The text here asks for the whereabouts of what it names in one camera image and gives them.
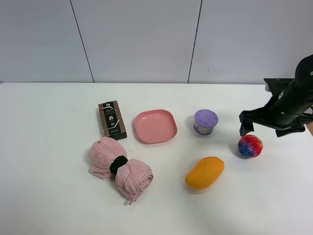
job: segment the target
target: white wall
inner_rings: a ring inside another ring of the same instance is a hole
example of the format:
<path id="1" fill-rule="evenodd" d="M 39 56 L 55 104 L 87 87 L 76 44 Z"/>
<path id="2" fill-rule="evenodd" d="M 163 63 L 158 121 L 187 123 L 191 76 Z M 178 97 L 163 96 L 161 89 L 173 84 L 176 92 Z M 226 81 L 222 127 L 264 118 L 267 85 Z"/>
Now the white wall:
<path id="1" fill-rule="evenodd" d="M 190 83 L 293 78 L 313 54 L 313 0 L 203 0 Z"/>
<path id="2" fill-rule="evenodd" d="M 187 83 L 201 0 L 72 0 L 96 82 Z"/>
<path id="3" fill-rule="evenodd" d="M 92 82 L 68 0 L 2 0 L 0 82 Z"/>

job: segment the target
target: black hair tie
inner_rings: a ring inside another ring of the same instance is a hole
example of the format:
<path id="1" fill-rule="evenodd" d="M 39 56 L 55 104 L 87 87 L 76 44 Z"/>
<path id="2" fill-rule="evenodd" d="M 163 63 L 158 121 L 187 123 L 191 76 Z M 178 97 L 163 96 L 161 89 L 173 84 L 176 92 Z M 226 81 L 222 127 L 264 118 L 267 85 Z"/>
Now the black hair tie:
<path id="1" fill-rule="evenodd" d="M 119 169 L 121 166 L 125 165 L 127 163 L 128 159 L 125 156 L 118 156 L 115 158 L 115 160 L 112 162 L 110 166 L 110 172 L 113 175 L 117 174 L 117 169 Z"/>

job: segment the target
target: rainbow ball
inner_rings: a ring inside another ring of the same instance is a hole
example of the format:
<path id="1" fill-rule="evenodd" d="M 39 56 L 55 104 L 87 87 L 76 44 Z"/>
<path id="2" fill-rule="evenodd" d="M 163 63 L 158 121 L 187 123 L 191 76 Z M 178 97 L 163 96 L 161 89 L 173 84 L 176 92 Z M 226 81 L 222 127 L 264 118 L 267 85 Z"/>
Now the rainbow ball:
<path id="1" fill-rule="evenodd" d="M 263 144 L 256 136 L 246 135 L 239 140 L 238 149 L 244 157 L 255 158 L 261 154 Z"/>

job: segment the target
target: purple lid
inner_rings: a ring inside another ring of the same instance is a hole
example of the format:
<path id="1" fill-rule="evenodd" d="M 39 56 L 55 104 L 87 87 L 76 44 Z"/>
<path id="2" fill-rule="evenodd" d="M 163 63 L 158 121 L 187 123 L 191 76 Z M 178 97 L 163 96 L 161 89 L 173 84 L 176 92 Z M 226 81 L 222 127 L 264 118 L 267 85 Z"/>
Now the purple lid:
<path id="1" fill-rule="evenodd" d="M 211 110 L 200 109 L 195 113 L 195 122 L 203 127 L 214 127 L 219 122 L 219 118 Z"/>

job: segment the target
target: product box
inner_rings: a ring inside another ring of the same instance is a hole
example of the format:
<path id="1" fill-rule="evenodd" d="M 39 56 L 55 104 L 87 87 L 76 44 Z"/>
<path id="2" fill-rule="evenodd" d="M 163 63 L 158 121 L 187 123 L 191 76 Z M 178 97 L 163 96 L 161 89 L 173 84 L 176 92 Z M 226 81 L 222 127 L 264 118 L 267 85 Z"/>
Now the product box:
<path id="1" fill-rule="evenodd" d="M 98 106 L 104 136 L 115 140 L 126 138 L 127 133 L 117 101 L 106 102 Z"/>

